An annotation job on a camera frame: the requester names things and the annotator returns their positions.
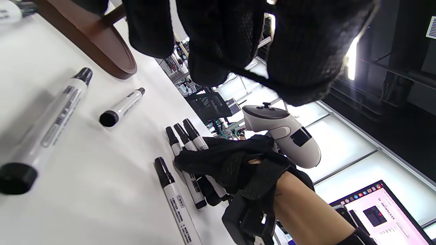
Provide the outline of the person's right hand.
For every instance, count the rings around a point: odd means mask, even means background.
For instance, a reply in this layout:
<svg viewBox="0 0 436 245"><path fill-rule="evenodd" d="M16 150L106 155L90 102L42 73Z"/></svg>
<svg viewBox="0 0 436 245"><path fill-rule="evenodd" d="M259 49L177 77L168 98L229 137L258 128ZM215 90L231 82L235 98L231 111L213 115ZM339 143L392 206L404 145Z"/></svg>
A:
<svg viewBox="0 0 436 245"><path fill-rule="evenodd" d="M254 135L245 141L205 137L209 148L184 149L175 157L178 169L189 174L211 176L229 194L267 204L273 201L277 180L288 171L314 191L310 177L293 161L275 151L272 138Z"/></svg>

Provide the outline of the person's left hand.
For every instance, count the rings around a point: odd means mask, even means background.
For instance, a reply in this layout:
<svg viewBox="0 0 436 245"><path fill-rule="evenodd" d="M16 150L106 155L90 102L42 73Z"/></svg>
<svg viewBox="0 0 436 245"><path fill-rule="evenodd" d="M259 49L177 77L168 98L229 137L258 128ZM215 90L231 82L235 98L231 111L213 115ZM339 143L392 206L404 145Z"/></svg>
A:
<svg viewBox="0 0 436 245"><path fill-rule="evenodd" d="M177 0L189 37L190 76L204 87L230 73L275 91L300 107L324 98L342 73L352 42L371 23L378 0ZM246 70L257 55L264 15L276 19L267 53L267 77Z"/></svg>

